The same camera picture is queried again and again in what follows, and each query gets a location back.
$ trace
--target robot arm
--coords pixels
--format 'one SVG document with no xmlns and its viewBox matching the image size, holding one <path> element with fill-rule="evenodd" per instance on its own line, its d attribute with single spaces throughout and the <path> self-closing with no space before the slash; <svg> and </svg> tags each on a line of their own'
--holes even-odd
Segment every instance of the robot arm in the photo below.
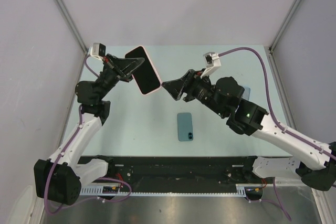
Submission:
<svg viewBox="0 0 336 224">
<path fill-rule="evenodd" d="M 77 167 L 77 164 L 89 141 L 109 116 L 110 102 L 102 99 L 119 81 L 131 81 L 132 73 L 144 59 L 119 59 L 106 55 L 105 49 L 97 43 L 90 50 L 90 54 L 101 59 L 104 65 L 96 81 L 81 81 L 76 85 L 77 101 L 81 103 L 79 123 L 49 159 L 39 159 L 34 166 L 36 193 L 40 198 L 72 205 L 83 186 L 106 174 L 114 175 L 112 158 L 98 156 L 83 166 Z"/>
<path fill-rule="evenodd" d="M 252 171 L 266 177 L 301 179 L 317 190 L 329 190 L 336 181 L 336 146 L 311 139 L 283 123 L 275 123 L 272 114 L 264 108 L 242 99 L 244 88 L 233 77 L 224 77 L 211 84 L 209 75 L 218 69 L 219 56 L 204 55 L 206 69 L 189 70 L 183 77 L 162 83 L 174 100 L 183 93 L 185 102 L 199 100 L 222 119 L 237 134 L 246 134 L 265 140 L 293 155 L 291 158 L 255 159 Z"/>
</svg>

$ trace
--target light blue table surface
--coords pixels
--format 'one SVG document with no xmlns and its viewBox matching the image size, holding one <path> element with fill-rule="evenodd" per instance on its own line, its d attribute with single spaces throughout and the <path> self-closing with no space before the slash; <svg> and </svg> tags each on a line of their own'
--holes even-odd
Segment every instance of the light blue table surface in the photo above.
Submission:
<svg viewBox="0 0 336 224">
<path fill-rule="evenodd" d="M 107 47 L 117 57 L 135 46 Z M 145 46 L 162 81 L 180 78 L 188 69 L 205 68 L 203 54 L 209 51 L 224 52 L 236 45 L 216 46 Z M 272 106 L 278 120 L 285 116 L 263 46 L 257 50 L 267 67 Z M 264 76 L 257 57 L 249 51 L 239 51 L 221 57 L 222 67 L 211 75 L 212 83 L 232 76 L 242 85 L 251 88 L 250 101 L 268 109 Z M 89 66 L 99 72 L 102 63 L 90 58 Z M 81 80 L 95 80 L 86 68 Z M 104 100 L 111 101 L 110 116 L 93 137 L 83 155 L 114 156 L 289 156 L 288 153 L 266 141 L 234 133 L 218 115 L 194 100 L 189 103 L 174 101 L 164 90 L 143 96 L 135 81 L 119 82 Z M 78 122 L 77 101 L 74 102 L 65 137 Z M 190 112 L 193 118 L 194 140 L 180 142 L 177 138 L 177 114 Z"/>
</svg>

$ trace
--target phone screen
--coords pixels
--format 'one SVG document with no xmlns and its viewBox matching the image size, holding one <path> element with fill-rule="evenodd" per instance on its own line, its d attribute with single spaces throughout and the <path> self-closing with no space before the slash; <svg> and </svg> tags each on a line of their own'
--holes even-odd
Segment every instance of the phone screen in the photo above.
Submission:
<svg viewBox="0 0 336 224">
<path fill-rule="evenodd" d="M 125 58 L 144 58 L 144 63 L 133 73 L 142 94 L 149 94 L 161 87 L 161 81 L 145 49 L 139 46 L 125 55 Z"/>
</svg>

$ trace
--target phone case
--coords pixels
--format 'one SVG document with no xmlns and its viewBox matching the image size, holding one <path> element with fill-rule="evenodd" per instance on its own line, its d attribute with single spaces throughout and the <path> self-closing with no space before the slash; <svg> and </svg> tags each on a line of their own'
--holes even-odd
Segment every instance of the phone case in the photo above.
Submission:
<svg viewBox="0 0 336 224">
<path fill-rule="evenodd" d="M 193 121 L 190 113 L 177 114 L 177 135 L 180 142 L 194 139 Z"/>
</svg>

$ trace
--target metal plate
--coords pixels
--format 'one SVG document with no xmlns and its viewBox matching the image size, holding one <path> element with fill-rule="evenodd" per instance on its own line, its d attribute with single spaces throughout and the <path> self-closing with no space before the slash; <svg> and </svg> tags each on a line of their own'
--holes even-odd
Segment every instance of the metal plate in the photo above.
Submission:
<svg viewBox="0 0 336 224">
<path fill-rule="evenodd" d="M 320 224 L 315 200 L 308 187 L 280 187 L 279 194 L 292 223 Z M 276 200 L 272 187 L 264 199 Z M 91 223 L 225 223 L 287 224 L 282 211 L 267 202 L 249 204 L 241 197 L 130 197 L 120 203 L 86 201 L 54 216 L 44 215 L 42 224 Z"/>
</svg>

